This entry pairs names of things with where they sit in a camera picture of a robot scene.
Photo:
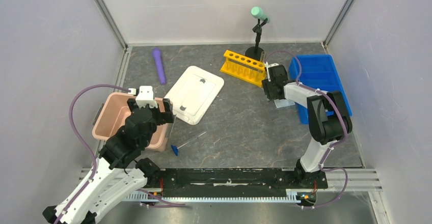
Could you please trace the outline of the packaged face mask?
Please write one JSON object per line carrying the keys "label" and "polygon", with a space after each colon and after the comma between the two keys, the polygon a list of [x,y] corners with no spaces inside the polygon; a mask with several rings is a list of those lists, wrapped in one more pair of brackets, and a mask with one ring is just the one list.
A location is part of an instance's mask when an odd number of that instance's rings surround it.
{"label": "packaged face mask", "polygon": [[274,104],[276,108],[284,108],[295,105],[295,102],[289,99],[275,99]]}

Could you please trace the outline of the glass tube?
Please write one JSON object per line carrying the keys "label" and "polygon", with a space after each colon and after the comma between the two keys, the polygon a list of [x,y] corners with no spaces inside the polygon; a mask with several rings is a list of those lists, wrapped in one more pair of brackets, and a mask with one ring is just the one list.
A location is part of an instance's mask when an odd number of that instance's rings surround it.
{"label": "glass tube", "polygon": [[265,51],[261,52],[260,60],[258,63],[259,73],[262,79],[266,78],[266,67],[265,67]]}

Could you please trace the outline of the blue bulb dropper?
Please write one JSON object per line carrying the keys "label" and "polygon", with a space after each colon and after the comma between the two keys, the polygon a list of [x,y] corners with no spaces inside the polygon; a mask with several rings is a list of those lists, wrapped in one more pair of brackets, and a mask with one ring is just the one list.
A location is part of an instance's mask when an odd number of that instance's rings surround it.
{"label": "blue bulb dropper", "polygon": [[202,133],[196,135],[195,137],[187,140],[185,143],[183,143],[181,145],[177,145],[177,146],[176,145],[171,145],[172,152],[174,153],[175,156],[178,156],[180,148],[188,145],[189,143],[192,143],[192,142],[196,141],[197,139],[199,139],[200,137],[202,137],[205,134],[206,134],[206,132],[202,132]]}

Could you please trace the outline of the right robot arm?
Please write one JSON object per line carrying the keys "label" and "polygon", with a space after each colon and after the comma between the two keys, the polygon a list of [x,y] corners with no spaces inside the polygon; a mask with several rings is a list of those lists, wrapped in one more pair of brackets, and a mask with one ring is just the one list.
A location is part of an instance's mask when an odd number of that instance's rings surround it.
{"label": "right robot arm", "polygon": [[334,145],[346,139],[352,129],[345,101],[340,91],[327,92],[290,81],[282,65],[265,63],[265,69],[267,79],[262,86],[267,99],[291,100],[307,108],[312,138],[295,167],[294,181],[300,187],[308,187]]}

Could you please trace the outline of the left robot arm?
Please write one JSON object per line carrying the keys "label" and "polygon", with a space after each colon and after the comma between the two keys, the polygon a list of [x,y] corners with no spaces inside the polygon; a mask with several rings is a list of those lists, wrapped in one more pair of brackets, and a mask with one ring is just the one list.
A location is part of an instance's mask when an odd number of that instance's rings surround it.
{"label": "left robot arm", "polygon": [[43,211],[48,223],[99,223],[103,217],[130,193],[140,187],[154,187],[160,181],[158,167],[148,158],[119,182],[106,188],[108,183],[128,167],[150,145],[165,137],[164,126],[175,117],[169,99],[142,100],[127,98],[129,113],[121,126],[114,129],[99,152],[91,171],[74,192],[61,204]]}

